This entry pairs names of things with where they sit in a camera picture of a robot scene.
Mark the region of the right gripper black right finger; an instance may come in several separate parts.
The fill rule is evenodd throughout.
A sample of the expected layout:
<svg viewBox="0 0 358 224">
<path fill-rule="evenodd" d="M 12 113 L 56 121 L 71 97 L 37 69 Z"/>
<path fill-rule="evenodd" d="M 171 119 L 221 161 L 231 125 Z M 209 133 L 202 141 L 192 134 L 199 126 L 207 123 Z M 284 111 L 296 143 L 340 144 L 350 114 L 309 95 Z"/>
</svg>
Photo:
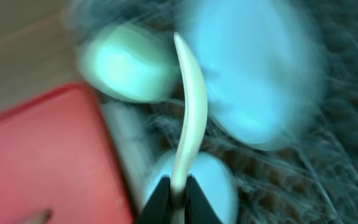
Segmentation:
<svg viewBox="0 0 358 224">
<path fill-rule="evenodd" d="M 222 224 L 193 176 L 186 181 L 185 224 Z"/>
</svg>

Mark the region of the large light blue plate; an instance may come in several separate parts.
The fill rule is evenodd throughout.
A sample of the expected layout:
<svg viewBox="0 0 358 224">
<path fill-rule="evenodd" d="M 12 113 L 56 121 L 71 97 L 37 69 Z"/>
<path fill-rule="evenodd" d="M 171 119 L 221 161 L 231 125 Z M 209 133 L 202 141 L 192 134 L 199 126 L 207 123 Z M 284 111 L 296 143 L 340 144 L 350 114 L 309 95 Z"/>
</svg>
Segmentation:
<svg viewBox="0 0 358 224">
<path fill-rule="evenodd" d="M 209 117 L 219 128 L 261 151 L 301 139 L 326 76 L 303 1 L 180 1 L 175 24 L 203 71 Z"/>
</svg>

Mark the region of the green bowl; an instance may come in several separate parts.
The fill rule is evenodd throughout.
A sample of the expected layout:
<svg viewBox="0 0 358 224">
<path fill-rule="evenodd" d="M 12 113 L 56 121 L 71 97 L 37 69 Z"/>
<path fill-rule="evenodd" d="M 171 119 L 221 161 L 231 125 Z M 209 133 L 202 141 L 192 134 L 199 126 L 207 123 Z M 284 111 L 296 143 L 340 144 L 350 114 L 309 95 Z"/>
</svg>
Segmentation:
<svg viewBox="0 0 358 224">
<path fill-rule="evenodd" d="M 131 103 L 164 101 L 180 79 L 168 40 L 131 23 L 101 29 L 78 53 L 77 65 L 93 87 Z"/>
</svg>

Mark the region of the white plastic spoon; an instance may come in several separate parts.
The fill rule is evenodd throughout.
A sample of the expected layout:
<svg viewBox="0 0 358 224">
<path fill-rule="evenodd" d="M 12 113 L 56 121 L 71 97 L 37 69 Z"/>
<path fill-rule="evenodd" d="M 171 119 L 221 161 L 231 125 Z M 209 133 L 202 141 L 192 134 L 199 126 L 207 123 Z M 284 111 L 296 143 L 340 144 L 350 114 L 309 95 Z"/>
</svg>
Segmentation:
<svg viewBox="0 0 358 224">
<path fill-rule="evenodd" d="M 206 129 L 208 100 L 200 65 L 179 33 L 174 33 L 185 94 L 185 114 L 170 182 L 171 191 L 181 194 Z"/>
</svg>

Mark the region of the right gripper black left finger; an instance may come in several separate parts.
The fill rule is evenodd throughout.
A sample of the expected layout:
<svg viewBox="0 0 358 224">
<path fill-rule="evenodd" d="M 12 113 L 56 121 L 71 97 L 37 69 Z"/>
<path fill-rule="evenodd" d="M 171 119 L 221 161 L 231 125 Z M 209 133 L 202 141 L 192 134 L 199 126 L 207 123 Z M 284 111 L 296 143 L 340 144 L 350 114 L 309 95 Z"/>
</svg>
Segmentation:
<svg viewBox="0 0 358 224">
<path fill-rule="evenodd" d="M 170 224 L 170 178 L 162 177 L 135 224 Z"/>
</svg>

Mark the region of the small light blue bowl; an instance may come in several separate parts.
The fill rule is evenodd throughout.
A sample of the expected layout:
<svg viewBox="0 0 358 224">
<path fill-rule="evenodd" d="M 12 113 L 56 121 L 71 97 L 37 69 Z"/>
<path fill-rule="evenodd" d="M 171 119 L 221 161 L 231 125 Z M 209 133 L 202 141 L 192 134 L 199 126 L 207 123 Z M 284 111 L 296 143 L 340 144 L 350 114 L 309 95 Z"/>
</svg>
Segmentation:
<svg viewBox="0 0 358 224">
<path fill-rule="evenodd" d="M 161 177 L 172 175 L 175 150 L 163 153 L 146 179 L 140 201 L 143 208 Z M 228 166 L 207 152 L 198 153 L 189 171 L 199 183 L 215 214 L 223 224 L 235 224 L 239 209 L 239 197 L 234 178 Z"/>
</svg>

